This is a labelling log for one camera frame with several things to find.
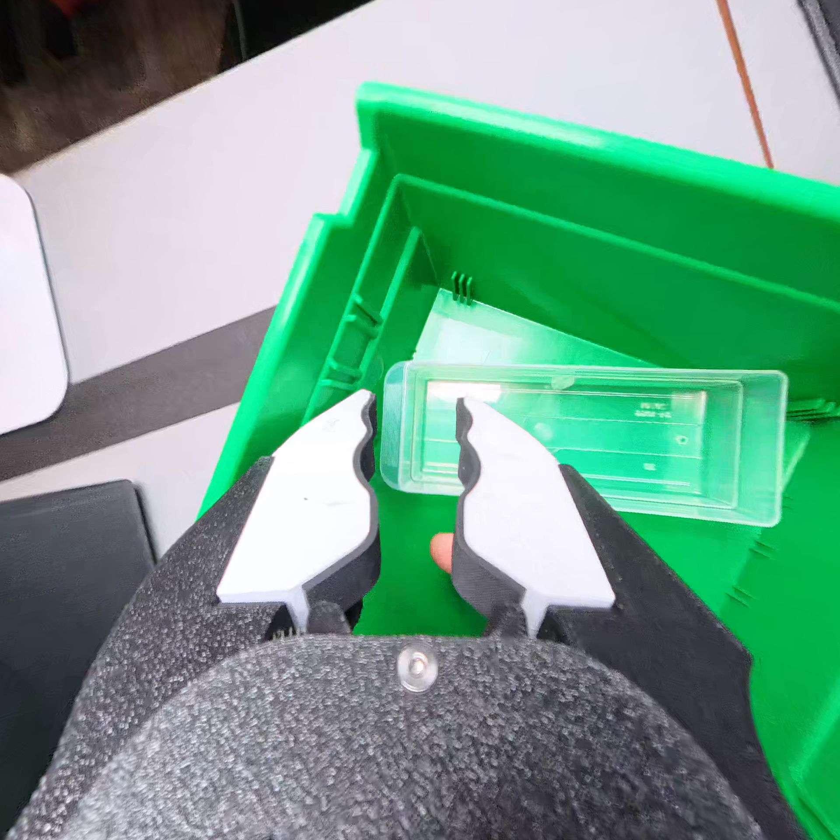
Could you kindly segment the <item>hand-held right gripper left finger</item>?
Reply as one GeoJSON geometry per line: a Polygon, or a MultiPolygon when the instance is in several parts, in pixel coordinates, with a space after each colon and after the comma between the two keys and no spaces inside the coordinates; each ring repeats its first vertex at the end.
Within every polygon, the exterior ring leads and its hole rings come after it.
{"type": "Polygon", "coordinates": [[[382,567],[375,431],[375,395],[359,390],[278,448],[217,585],[221,605],[279,607],[298,633],[352,631],[382,567]]]}

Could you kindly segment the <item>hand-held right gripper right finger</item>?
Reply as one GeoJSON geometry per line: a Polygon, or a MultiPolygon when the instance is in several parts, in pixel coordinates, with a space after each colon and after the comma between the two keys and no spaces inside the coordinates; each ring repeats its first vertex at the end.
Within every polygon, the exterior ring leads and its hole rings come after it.
{"type": "Polygon", "coordinates": [[[486,619],[515,606],[536,637],[554,607],[616,602],[560,464],[540,441],[472,397],[456,403],[458,499],[451,576],[486,619]]]}

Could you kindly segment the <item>clear plastic drawer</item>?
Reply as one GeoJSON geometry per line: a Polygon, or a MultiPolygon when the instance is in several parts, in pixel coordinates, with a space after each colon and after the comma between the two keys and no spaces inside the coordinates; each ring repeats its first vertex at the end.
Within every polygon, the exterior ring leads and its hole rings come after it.
{"type": "Polygon", "coordinates": [[[618,511],[771,527],[789,380],[780,371],[405,361],[385,375],[381,473],[456,497],[456,403],[475,398],[618,511]]]}

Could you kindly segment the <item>black drawer cabinet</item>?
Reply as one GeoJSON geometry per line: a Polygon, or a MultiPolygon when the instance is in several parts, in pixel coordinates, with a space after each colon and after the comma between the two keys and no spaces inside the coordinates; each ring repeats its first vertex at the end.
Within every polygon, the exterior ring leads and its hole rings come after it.
{"type": "Polygon", "coordinates": [[[1,504],[1,829],[47,770],[83,680],[154,552],[134,485],[1,504]]]}

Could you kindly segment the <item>green plastic bin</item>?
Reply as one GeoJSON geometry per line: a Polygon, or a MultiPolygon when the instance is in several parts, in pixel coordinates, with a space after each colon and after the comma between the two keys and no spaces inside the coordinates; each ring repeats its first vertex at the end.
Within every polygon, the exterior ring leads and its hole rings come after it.
{"type": "Polygon", "coordinates": [[[780,371],[779,521],[622,511],[750,651],[764,754],[838,838],[838,188],[367,82],[206,492],[413,360],[780,371]]]}

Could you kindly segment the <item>pale desk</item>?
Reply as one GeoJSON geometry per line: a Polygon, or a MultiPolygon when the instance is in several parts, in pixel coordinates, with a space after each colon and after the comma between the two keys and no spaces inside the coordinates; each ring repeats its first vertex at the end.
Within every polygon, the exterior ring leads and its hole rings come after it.
{"type": "Polygon", "coordinates": [[[717,2],[374,2],[14,175],[69,383],[266,328],[364,81],[765,162],[717,2]]]}

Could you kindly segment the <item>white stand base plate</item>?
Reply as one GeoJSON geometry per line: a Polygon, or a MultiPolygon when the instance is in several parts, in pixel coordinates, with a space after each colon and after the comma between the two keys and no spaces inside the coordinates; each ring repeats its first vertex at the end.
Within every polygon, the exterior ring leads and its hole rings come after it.
{"type": "Polygon", "coordinates": [[[1,434],[54,415],[68,384],[35,209],[26,191],[1,175],[1,434]]]}

